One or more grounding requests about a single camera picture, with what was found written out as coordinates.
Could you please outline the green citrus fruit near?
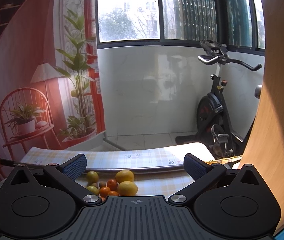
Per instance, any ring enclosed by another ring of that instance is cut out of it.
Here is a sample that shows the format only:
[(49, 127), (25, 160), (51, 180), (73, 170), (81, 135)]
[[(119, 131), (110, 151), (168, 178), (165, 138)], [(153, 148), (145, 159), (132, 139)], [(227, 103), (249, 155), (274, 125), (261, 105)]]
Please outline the green citrus fruit near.
[(99, 195), (99, 189), (93, 185), (86, 187), (91, 193), (95, 194), (96, 196)]

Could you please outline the steel telescopic pole gold end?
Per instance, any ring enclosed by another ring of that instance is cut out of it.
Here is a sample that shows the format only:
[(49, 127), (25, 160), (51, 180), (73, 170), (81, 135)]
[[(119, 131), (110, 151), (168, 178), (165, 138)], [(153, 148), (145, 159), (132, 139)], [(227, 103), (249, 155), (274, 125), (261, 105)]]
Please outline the steel telescopic pole gold end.
[[(229, 164), (229, 163), (238, 163), (242, 159), (241, 156), (236, 156), (236, 157), (230, 157), (226, 159), (218, 159), (218, 160), (212, 160), (209, 161), (208, 164)], [(18, 164), (24, 164), (24, 163), (18, 163), (13, 160), (8, 160), (8, 159), (0, 159), (0, 164), (8, 167), (15, 167)], [(47, 164), (45, 165), (36, 165), (36, 164), (25, 164), (28, 168), (32, 169), (40, 169), (44, 168)], [(111, 174), (111, 173), (117, 173), (121, 170), (131, 170), (133, 173), (136, 174), (153, 174), (153, 173), (163, 173), (163, 172), (175, 172), (175, 171), (182, 171), (184, 170), (184, 165), (183, 161), (182, 164), (170, 164), (166, 166), (154, 166), (154, 167), (134, 167), (134, 168), (91, 168), (88, 167), (86, 168), (86, 172), (88, 171), (95, 171), (101, 174)]]

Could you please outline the green citrus fruit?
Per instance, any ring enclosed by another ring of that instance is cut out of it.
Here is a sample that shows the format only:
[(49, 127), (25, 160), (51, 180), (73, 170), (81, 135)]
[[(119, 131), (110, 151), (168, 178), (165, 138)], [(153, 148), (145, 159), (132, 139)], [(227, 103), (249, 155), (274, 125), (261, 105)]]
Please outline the green citrus fruit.
[(99, 175), (95, 171), (89, 171), (86, 174), (86, 179), (89, 185), (99, 181)]
[(86, 187), (91, 193), (95, 194), (96, 196), (99, 195), (99, 189), (93, 185)]

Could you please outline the large yellow lemon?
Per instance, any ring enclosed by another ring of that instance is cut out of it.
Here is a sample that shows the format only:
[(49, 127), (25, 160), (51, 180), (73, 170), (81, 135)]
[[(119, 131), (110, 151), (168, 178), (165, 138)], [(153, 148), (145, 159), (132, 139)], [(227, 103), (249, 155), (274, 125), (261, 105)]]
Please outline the large yellow lemon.
[(130, 170), (122, 170), (115, 175), (115, 179), (119, 184), (124, 181), (134, 182), (134, 174)]

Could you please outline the green citrus fruit far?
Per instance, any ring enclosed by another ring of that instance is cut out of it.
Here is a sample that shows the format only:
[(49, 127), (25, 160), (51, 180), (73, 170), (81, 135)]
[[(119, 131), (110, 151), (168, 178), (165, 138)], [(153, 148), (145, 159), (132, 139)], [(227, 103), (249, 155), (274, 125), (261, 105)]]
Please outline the green citrus fruit far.
[(95, 171), (89, 171), (86, 174), (86, 179), (89, 185), (99, 181), (99, 175)]

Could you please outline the wooden board panel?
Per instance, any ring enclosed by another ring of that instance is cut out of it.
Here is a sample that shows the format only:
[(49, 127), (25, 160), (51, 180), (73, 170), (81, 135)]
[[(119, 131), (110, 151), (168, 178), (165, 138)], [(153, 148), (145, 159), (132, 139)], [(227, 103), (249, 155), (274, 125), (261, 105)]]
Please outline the wooden board panel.
[(262, 0), (265, 23), (263, 88), (241, 164), (254, 165), (281, 208), (284, 229), (284, 0)]

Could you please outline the orange mandarin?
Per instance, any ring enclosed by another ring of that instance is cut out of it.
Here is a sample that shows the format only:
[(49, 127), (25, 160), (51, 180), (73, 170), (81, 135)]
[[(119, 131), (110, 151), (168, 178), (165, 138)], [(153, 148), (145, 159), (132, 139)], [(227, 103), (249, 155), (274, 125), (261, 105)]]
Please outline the orange mandarin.
[(107, 181), (106, 186), (109, 187), (111, 191), (117, 191), (118, 182), (115, 179), (110, 179)]
[(103, 198), (105, 198), (109, 192), (111, 191), (111, 189), (107, 186), (104, 186), (102, 188), (99, 189), (99, 195)]
[(117, 191), (109, 191), (108, 196), (119, 196), (119, 194), (117, 193)]

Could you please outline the black exercise bike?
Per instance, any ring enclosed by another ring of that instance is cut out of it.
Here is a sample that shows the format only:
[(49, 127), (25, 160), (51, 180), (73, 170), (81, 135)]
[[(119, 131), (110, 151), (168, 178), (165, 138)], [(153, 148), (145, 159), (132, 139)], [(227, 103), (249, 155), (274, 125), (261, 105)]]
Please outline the black exercise bike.
[[(241, 60), (230, 58), (225, 44), (212, 40), (200, 40), (200, 44), (206, 54), (199, 55), (198, 59), (207, 66), (216, 63), (220, 67), (227, 63), (236, 63), (252, 72), (262, 68), (260, 63), (253, 67)], [(240, 156), (252, 129), (249, 129), (244, 138), (233, 130), (223, 95), (227, 81), (222, 80), (219, 74), (212, 74), (210, 79), (213, 81), (211, 91), (201, 98), (196, 111), (197, 133), (177, 136), (175, 142), (178, 145), (201, 142), (209, 148), (215, 159)]]

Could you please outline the printed room scene backdrop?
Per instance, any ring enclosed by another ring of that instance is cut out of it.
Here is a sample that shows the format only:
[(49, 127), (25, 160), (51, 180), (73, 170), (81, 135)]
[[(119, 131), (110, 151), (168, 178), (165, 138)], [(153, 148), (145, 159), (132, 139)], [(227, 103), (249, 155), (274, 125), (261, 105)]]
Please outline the printed room scene backdrop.
[(0, 0), (0, 161), (102, 143), (95, 36), (95, 0)]

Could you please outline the yellow plaid floral tablecloth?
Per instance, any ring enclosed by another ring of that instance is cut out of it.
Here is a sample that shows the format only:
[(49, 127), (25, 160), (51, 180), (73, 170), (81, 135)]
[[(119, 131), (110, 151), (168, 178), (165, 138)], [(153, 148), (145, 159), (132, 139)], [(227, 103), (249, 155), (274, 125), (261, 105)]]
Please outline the yellow plaid floral tablecloth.
[(115, 176), (122, 170), (130, 170), (134, 173), (135, 181), (139, 187), (139, 195), (164, 195), (165, 198), (173, 194), (173, 191), (182, 189), (194, 180), (183, 170), (183, 159), (187, 153), (192, 153), (199, 159), (216, 163), (207, 148), (200, 144), (182, 146), (168, 146), (150, 150), (132, 151), (68, 151), (46, 150), (33, 147), (20, 162), (38, 166), (49, 163), (62, 164), (78, 154), (84, 154), (87, 159), (88, 171), (102, 173), (107, 178)]

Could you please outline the window with dark frame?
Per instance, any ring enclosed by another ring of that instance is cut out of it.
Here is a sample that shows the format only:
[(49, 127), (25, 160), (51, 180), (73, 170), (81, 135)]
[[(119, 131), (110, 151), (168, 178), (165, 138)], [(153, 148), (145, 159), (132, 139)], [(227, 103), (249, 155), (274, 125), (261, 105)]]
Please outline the window with dark frame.
[(263, 55), (261, 0), (95, 0), (99, 48), (198, 47), (200, 40), (230, 51)]

